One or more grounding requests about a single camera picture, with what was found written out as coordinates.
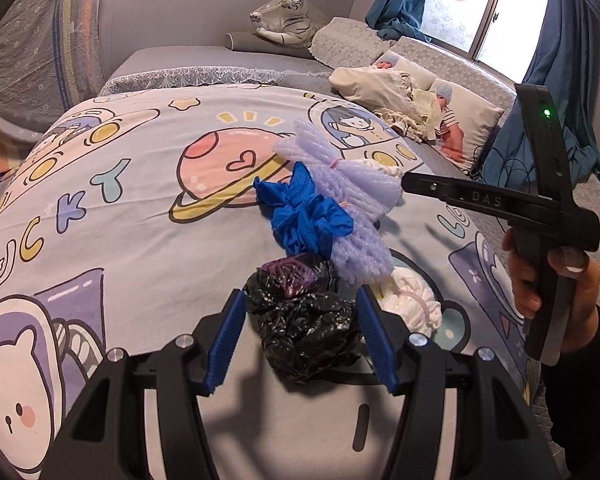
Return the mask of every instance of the striped blanket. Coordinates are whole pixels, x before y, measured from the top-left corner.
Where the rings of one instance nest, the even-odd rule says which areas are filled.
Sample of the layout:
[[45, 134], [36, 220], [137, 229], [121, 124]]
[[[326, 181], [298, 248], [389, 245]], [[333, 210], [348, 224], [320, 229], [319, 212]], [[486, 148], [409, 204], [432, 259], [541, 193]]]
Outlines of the striped blanket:
[[0, 175], [104, 84], [98, 0], [16, 0], [0, 22]]

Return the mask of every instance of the cartoon print bedsheet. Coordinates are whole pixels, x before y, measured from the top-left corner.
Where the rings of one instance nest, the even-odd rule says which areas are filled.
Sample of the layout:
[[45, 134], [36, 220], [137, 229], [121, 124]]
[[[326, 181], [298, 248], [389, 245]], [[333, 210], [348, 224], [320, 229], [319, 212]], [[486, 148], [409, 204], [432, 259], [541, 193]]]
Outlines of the cartoon print bedsheet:
[[[161, 348], [218, 311], [257, 266], [284, 256], [252, 184], [290, 177], [272, 146], [293, 134], [296, 118], [316, 124], [343, 158], [429, 172], [416, 144], [363, 108], [260, 85], [95, 98], [29, 155], [0, 200], [0, 449], [23, 478], [39, 476], [107, 349]], [[380, 232], [395, 264], [419, 272], [442, 302], [436, 343], [492, 347], [528, 394], [510, 282], [469, 217], [404, 195]], [[147, 399], [159, 480], [155, 393]], [[361, 405], [362, 444], [353, 442]], [[200, 399], [223, 480], [374, 478], [401, 406], [379, 385], [281, 384], [248, 323], [225, 384]]]

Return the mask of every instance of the cartoon bear print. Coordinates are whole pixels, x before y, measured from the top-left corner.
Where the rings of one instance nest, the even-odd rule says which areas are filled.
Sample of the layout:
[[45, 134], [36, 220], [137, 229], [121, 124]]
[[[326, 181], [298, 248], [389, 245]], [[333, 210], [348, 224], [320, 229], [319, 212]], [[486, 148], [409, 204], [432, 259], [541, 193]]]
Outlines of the cartoon bear print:
[[22, 472], [40, 468], [53, 438], [51, 403], [27, 328], [0, 346], [0, 449]]

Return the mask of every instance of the yellow planet ring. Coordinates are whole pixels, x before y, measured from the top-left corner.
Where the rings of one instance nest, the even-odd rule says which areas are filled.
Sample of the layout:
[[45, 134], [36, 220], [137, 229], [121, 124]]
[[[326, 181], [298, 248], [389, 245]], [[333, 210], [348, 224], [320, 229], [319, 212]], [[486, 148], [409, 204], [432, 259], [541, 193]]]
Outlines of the yellow planet ring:
[[395, 151], [400, 153], [403, 157], [408, 158], [409, 160], [418, 160], [418, 157], [415, 156], [409, 148], [405, 148], [401, 144], [395, 145]]
[[181, 200], [181, 198], [179, 198], [173, 203], [173, 206], [171, 206], [171, 219], [174, 222], [187, 222], [209, 215], [222, 207], [223, 204], [229, 202], [229, 200], [240, 196], [248, 190], [253, 185], [254, 178], [259, 177], [260, 180], [267, 180], [280, 171], [285, 164], [286, 161], [281, 163], [280, 159], [274, 155], [257, 170], [252, 171], [240, 180], [219, 189], [215, 193], [212, 193], [193, 204], [181, 205], [178, 203]]

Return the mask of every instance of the white blanket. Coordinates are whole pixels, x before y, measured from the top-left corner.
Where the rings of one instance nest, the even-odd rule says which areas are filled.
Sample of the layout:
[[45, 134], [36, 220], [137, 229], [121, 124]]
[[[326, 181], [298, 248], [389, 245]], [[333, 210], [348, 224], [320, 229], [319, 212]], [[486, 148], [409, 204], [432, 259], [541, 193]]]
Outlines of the white blanket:
[[411, 75], [393, 69], [340, 67], [330, 83], [348, 101], [375, 113], [403, 137], [435, 140], [442, 112], [432, 92], [414, 89]]

